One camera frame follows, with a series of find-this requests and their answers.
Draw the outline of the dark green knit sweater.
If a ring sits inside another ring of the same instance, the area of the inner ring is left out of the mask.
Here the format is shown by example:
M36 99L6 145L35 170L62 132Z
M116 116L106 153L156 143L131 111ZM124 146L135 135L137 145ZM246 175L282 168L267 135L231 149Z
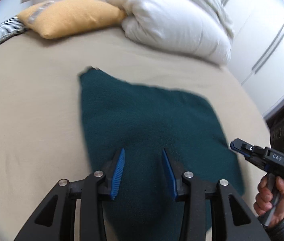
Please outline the dark green knit sweater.
M244 193L237 156L204 98L133 85L94 68L79 80L91 168L100 169L119 149L126 152L119 193L104 205L118 240L179 238L183 204L169 194L162 150L200 179L226 179Z

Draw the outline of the beige round bed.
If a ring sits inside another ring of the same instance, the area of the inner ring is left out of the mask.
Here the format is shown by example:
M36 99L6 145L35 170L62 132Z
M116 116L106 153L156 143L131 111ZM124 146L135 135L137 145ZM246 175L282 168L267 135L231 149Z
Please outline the beige round bed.
M265 147L270 132L225 67L136 44L119 28L60 40L33 31L0 45L0 240L13 240L60 179L90 172L78 74L87 67L131 83L205 97L228 141Z

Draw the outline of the white wardrobe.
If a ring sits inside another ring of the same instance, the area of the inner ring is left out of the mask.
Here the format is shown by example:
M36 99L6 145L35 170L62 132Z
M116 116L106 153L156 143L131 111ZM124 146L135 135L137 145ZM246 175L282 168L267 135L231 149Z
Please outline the white wardrobe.
M284 102L284 0L220 1L235 33L227 67L267 117Z

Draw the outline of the white folded duvet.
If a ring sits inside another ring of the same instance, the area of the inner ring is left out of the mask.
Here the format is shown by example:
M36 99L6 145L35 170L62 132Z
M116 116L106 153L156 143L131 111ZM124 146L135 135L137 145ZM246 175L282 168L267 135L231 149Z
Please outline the white folded duvet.
M106 0L127 13L125 36L162 51L226 65L234 38L219 0Z

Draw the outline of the yellow cushion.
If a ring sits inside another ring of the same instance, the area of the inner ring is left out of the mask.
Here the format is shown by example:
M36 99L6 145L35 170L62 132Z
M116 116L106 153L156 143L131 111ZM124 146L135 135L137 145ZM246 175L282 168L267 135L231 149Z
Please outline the yellow cushion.
M44 39L58 39L119 25L126 13L100 0L49 0L20 12L18 19Z

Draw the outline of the zebra print pillow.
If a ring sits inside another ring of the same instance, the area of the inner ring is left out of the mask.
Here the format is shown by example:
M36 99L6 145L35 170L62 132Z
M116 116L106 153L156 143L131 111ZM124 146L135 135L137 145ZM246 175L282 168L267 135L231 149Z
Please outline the zebra print pillow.
M29 29L18 19L17 16L11 17L0 23L0 45L8 39L23 34Z

